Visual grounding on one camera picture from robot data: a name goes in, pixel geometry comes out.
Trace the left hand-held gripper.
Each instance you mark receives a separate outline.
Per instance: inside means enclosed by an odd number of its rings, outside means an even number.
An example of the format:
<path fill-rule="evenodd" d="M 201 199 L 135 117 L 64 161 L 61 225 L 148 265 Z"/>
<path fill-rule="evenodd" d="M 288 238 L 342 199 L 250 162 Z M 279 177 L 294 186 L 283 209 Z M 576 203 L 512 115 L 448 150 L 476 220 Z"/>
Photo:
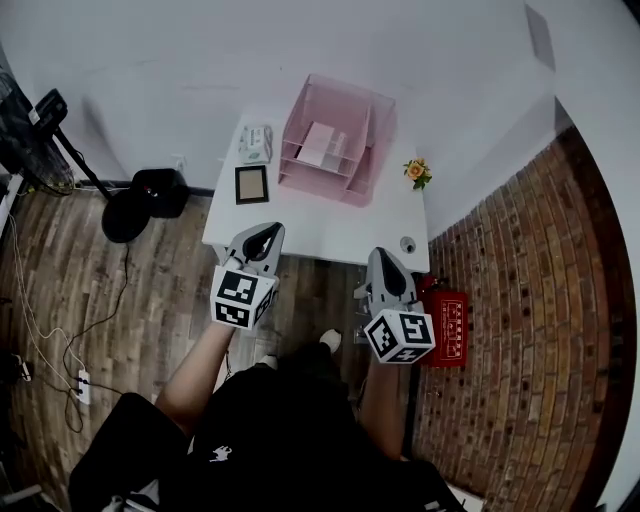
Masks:
<path fill-rule="evenodd" d="M 283 224 L 267 222 L 233 238 L 214 271 L 210 294 L 214 321 L 244 330 L 257 328 L 276 301 L 276 270 L 285 233 Z"/>

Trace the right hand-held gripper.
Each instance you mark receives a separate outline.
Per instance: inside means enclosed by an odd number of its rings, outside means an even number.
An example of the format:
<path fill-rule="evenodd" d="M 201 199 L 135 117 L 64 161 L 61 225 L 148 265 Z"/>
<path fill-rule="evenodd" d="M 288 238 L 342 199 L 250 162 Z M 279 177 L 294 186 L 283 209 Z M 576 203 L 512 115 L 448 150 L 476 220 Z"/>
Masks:
<path fill-rule="evenodd" d="M 418 300 L 413 276 L 386 249 L 371 251 L 367 284 L 354 298 L 361 306 L 355 340 L 367 343 L 380 363 L 413 364 L 435 349 L 433 320 Z"/>

